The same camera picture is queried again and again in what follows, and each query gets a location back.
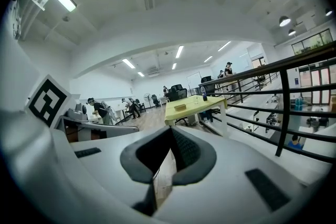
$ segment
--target person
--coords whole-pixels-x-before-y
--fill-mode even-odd
[[[224,71],[220,71],[217,79],[223,78],[224,77]]]
[[[94,98],[89,98],[87,104],[94,107],[95,111],[93,111],[93,115],[99,114],[103,120],[103,124],[110,125],[110,114],[101,103],[95,101]]]
[[[129,108],[130,113],[133,114],[133,119],[136,119],[136,117],[135,117],[135,113],[138,114],[138,118],[141,117],[141,115],[140,115],[138,109],[136,108],[137,106],[135,105],[134,102],[131,102],[131,100],[128,99],[128,98],[123,98],[123,99],[121,99],[121,102],[125,102],[125,103],[126,103],[126,107]]]
[[[299,138],[297,135],[292,136],[292,140],[289,141],[288,146],[296,148],[298,150],[301,150],[303,148],[303,145],[301,146],[301,144],[299,143]]]
[[[232,68],[231,68],[232,63],[231,62],[227,62],[226,63],[226,67],[225,67],[225,76],[232,76]]]
[[[163,95],[164,96],[167,96],[167,93],[168,93],[168,89],[166,86],[163,86]]]

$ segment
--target window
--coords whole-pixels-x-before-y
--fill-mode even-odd
[[[328,44],[332,42],[332,37],[329,29],[321,33],[323,44]]]
[[[295,55],[303,53],[304,47],[302,42],[296,43],[292,47]]]
[[[264,66],[265,64],[266,64],[265,59],[263,57],[260,57],[252,61],[253,68],[258,68],[258,67]]]
[[[321,33],[318,33],[312,37],[306,38],[298,43],[292,45],[295,55],[301,54],[305,51],[318,48],[325,44],[332,42],[330,30],[327,29]]]

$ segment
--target yellow table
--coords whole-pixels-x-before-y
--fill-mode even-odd
[[[185,104],[186,109],[182,111],[175,111],[174,107],[177,105]],[[227,134],[226,115],[225,109],[227,109],[227,102],[222,97],[208,97],[207,101],[203,101],[203,97],[200,95],[193,95],[188,98],[169,102],[166,105],[166,116],[164,123],[166,125],[175,125],[175,120],[188,117],[194,114],[201,113],[211,108],[219,106],[221,109],[220,119],[222,120],[222,136]]]

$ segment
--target wooden floor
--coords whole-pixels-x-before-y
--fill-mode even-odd
[[[140,118],[136,118],[135,120],[131,119],[124,122],[123,125],[126,126],[137,126],[140,131],[151,129],[154,127],[164,127],[164,117],[165,117],[165,105],[159,108],[151,108],[147,109],[146,112],[141,113]],[[176,124],[185,126],[183,121],[180,121]],[[205,131],[212,134],[207,128],[199,125],[198,123],[195,126],[188,126],[193,129],[197,129],[200,131]],[[176,162],[175,157],[172,151],[169,151],[163,163],[161,164],[160,170],[154,179],[154,188],[155,188],[155,196],[156,203],[158,207],[162,205],[162,203],[166,200],[170,192],[172,191],[172,178],[176,173]]]

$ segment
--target blue bottle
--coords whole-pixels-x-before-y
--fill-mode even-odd
[[[208,97],[206,97],[206,91],[205,91],[205,88],[203,86],[201,87],[201,93],[202,93],[202,96],[203,96],[203,101],[208,101]]]

